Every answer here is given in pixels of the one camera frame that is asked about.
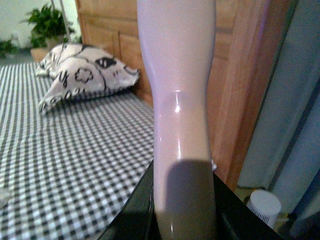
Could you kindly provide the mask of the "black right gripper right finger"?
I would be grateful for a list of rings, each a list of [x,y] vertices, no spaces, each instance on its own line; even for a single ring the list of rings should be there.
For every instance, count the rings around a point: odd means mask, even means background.
[[[214,173],[218,240],[281,240],[282,237],[259,219]]]

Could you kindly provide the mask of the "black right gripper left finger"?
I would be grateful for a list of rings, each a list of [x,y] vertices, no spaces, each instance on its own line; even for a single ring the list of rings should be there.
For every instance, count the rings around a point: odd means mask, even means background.
[[[99,235],[99,240],[159,240],[154,206],[154,163],[151,162],[131,196]]]

